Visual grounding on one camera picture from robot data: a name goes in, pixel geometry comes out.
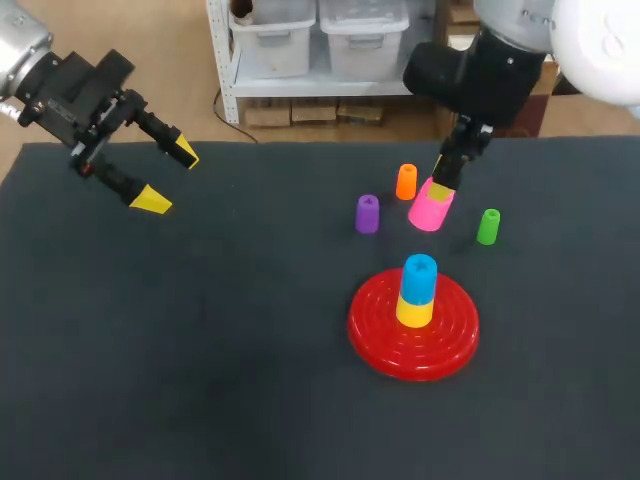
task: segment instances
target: cardboard box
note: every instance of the cardboard box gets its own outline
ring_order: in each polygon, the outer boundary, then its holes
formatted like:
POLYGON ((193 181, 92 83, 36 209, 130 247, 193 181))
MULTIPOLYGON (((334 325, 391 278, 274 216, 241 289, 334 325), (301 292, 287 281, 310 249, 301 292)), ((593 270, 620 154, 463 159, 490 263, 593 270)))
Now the cardboard box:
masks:
POLYGON ((336 98, 297 98, 291 104, 291 121, 297 125, 331 125, 337 121, 336 98))
POLYGON ((376 98, 343 98, 338 107, 340 121, 362 125, 382 125, 384 106, 376 98))
POLYGON ((244 113, 250 127, 291 126, 291 101, 288 98, 251 99, 244 113))

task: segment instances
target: stacking toy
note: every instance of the stacking toy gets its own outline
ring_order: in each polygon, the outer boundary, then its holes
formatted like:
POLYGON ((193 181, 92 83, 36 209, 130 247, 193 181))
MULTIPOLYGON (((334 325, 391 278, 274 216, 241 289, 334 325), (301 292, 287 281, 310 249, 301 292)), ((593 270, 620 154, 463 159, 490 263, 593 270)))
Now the stacking toy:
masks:
POLYGON ((469 295, 427 255, 369 279, 353 298, 348 321, 349 339, 365 362, 413 382, 439 380, 467 365, 479 328, 469 295))

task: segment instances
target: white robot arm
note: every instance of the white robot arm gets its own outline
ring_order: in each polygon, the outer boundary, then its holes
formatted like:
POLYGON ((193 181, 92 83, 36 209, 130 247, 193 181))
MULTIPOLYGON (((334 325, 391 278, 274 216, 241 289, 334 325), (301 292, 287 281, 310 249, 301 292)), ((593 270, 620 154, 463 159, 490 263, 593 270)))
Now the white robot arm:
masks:
POLYGON ((440 198, 459 188, 493 128, 514 122, 549 53, 578 90, 640 116, 639 0, 474 0, 474 8, 482 27, 469 50, 422 43, 404 74, 411 92, 458 114, 433 172, 440 198))
POLYGON ((130 207, 165 213, 171 202, 107 162, 104 145, 122 125, 135 123, 182 166, 193 168, 198 155, 180 130, 147 112, 144 98, 124 88, 134 66, 120 53, 112 50, 93 66, 75 52, 59 57, 52 41, 47 27, 14 0, 0 0, 0 113, 54 135, 71 149, 71 166, 81 177, 96 177, 130 207), (9 97, 24 109, 1 102, 9 97))
POLYGON ((640 105, 637 0, 475 0, 474 8, 505 42, 552 53, 586 95, 640 105))

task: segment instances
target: red stacking base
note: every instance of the red stacking base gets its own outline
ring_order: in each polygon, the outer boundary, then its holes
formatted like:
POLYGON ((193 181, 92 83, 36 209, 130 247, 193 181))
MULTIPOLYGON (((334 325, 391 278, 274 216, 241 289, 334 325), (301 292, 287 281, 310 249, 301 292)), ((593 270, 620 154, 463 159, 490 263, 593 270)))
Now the red stacking base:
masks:
POLYGON ((402 269, 365 283, 351 304, 349 338, 358 354, 381 373, 413 382, 439 380, 464 367, 479 339, 478 311, 460 285, 438 275, 433 320, 409 328, 396 318, 402 269))

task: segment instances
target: black table surface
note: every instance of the black table surface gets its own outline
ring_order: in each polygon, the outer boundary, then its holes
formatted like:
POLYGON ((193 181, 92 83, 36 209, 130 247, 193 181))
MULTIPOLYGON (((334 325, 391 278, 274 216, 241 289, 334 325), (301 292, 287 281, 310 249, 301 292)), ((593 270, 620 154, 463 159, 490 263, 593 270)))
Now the black table surface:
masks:
POLYGON ((196 147, 192 172, 109 147, 166 216, 60 146, 0 187, 0 478, 639 478, 640 139, 496 141, 436 235, 393 199, 436 145, 196 147), (353 227, 365 193, 375 236, 353 227), (346 336, 357 287, 419 252, 481 319, 438 383, 375 373, 346 336))

